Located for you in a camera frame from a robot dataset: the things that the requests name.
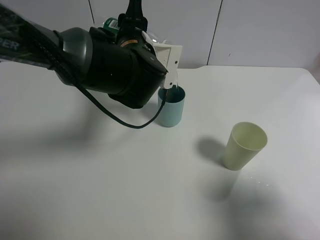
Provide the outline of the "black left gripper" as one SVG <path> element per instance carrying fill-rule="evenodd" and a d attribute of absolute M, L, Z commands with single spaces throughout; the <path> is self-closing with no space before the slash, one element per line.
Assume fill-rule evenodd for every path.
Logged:
<path fill-rule="evenodd" d="M 142 108 L 165 80 L 167 69 L 158 61 L 142 31 L 148 29 L 142 0 L 130 0 L 126 13 L 118 16 L 116 36 L 101 27 L 91 27 L 92 58 L 81 85 L 107 93 L 132 108 Z"/>

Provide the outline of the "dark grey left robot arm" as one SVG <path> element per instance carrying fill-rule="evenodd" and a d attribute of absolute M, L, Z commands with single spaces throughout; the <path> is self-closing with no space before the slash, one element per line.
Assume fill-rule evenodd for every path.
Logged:
<path fill-rule="evenodd" d="M 103 27 L 59 32 L 2 5 L 0 57 L 52 70 L 65 85 L 106 93 L 140 109 L 164 82 L 167 69 L 144 36 L 148 21 L 141 1 L 131 0 L 118 19 L 118 33 Z"/>

